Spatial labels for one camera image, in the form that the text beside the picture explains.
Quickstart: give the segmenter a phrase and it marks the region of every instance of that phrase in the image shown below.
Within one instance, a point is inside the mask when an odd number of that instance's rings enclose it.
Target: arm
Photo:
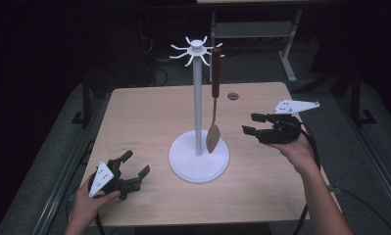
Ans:
[[[352,234],[326,187],[306,137],[301,134],[293,143],[269,146],[278,149],[301,175],[314,233]]]
[[[98,211],[106,204],[120,196],[120,191],[112,192],[99,198],[88,197],[88,178],[76,191],[73,202],[73,211],[66,229],[66,235],[84,234],[85,229],[91,224]]]

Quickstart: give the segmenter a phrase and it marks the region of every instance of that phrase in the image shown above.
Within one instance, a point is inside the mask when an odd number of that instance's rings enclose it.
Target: white bracket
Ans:
[[[281,99],[274,109],[275,115],[291,115],[319,107],[319,102],[304,102]]]
[[[114,175],[109,170],[107,165],[103,162],[100,162],[100,165],[98,165],[97,172],[95,173],[94,182],[92,183],[88,197],[94,197],[94,195],[98,191],[100,191],[108,182],[110,182],[113,177]]]
[[[185,65],[186,67],[188,67],[192,63],[192,60],[194,59],[194,57],[200,57],[202,62],[204,63],[204,65],[209,66],[210,64],[207,63],[207,61],[204,58],[204,55],[207,54],[207,55],[211,56],[211,52],[209,52],[207,50],[211,50],[214,47],[204,47],[204,44],[207,42],[207,38],[208,37],[205,37],[203,41],[198,40],[198,39],[190,41],[188,37],[185,37],[186,42],[190,45],[190,47],[183,47],[182,48],[182,47],[176,47],[174,45],[171,45],[171,47],[176,50],[181,50],[181,51],[186,50],[186,52],[183,54],[180,54],[179,56],[170,56],[170,58],[171,59],[179,59],[179,58],[182,58],[186,55],[190,55],[191,57],[189,58],[189,62]]]

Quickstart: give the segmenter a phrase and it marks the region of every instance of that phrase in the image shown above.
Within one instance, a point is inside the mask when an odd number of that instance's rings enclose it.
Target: spatula head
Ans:
[[[217,144],[219,143],[219,140],[220,140],[220,130],[215,124],[212,124],[207,134],[208,153],[211,154],[214,151]]]

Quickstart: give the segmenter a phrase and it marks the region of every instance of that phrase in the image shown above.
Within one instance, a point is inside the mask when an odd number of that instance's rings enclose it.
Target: spatula handle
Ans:
[[[213,48],[213,60],[211,61],[213,69],[213,97],[218,98],[220,95],[220,48]]]

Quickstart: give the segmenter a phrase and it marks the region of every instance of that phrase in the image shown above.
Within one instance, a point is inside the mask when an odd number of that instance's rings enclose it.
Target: forearm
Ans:
[[[86,230],[86,227],[79,226],[74,223],[70,223],[67,226],[65,235],[82,235],[82,234],[85,234],[85,230]]]
[[[312,168],[301,173],[309,214],[315,234],[352,234],[318,171]]]

